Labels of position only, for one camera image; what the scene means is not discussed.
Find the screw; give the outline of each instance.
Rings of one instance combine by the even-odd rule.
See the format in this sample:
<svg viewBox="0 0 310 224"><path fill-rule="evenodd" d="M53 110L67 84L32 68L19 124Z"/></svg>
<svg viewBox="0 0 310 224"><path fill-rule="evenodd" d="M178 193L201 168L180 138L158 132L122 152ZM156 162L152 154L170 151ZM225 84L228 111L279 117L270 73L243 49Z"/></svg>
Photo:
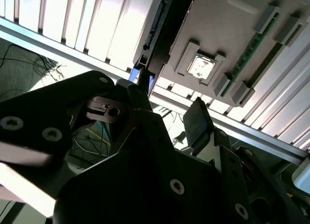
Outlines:
<svg viewBox="0 0 310 224"><path fill-rule="evenodd" d="M57 142L62 138L62 132L54 127L47 127L42 131L42 136L50 142Z"/></svg>
<svg viewBox="0 0 310 224"><path fill-rule="evenodd" d="M241 216L244 220L248 219L248 211L246 210L246 208L244 208L243 205L237 203L234 206L237 214L239 214L239 216Z"/></svg>
<svg viewBox="0 0 310 224"><path fill-rule="evenodd" d="M99 80L101 80L103 83L107 83L108 82L108 80L106 78L104 78L104 77L99 78Z"/></svg>
<svg viewBox="0 0 310 224"><path fill-rule="evenodd" d="M18 117L7 116L0 120L0 125L5 130L17 131L24 126L24 122Z"/></svg>
<svg viewBox="0 0 310 224"><path fill-rule="evenodd" d="M170 187L176 194L183 195L185 192L184 185L177 179L170 180Z"/></svg>
<svg viewBox="0 0 310 224"><path fill-rule="evenodd" d="M225 132L223 132L222 130L219 130L219 133L220 133L221 135L223 135L223 136L225 136L225 137L226 137L226 133L225 133Z"/></svg>
<svg viewBox="0 0 310 224"><path fill-rule="evenodd" d="M252 153L249 149L246 149L246 153L247 153L248 155L250 155L250 156L253 155L253 153Z"/></svg>

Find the reflective metal surface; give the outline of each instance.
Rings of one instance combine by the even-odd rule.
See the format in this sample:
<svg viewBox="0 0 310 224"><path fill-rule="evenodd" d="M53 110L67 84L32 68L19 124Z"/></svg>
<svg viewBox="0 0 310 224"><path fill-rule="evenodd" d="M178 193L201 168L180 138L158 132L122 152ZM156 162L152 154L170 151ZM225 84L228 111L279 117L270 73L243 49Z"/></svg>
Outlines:
<svg viewBox="0 0 310 224"><path fill-rule="evenodd" d="M101 0L87 44L89 55L103 61L106 59L123 3L124 0Z"/></svg>
<svg viewBox="0 0 310 224"><path fill-rule="evenodd" d="M84 0L70 0L68 18L65 28L66 45L74 48L78 36L78 28L81 22Z"/></svg>
<svg viewBox="0 0 310 224"><path fill-rule="evenodd" d="M14 21L14 2L15 0L5 0L5 18Z"/></svg>
<svg viewBox="0 0 310 224"><path fill-rule="evenodd" d="M37 32L39 26L40 5L41 0L19 0L19 24Z"/></svg>
<svg viewBox="0 0 310 224"><path fill-rule="evenodd" d="M43 35L60 42L66 16L68 0L46 0Z"/></svg>

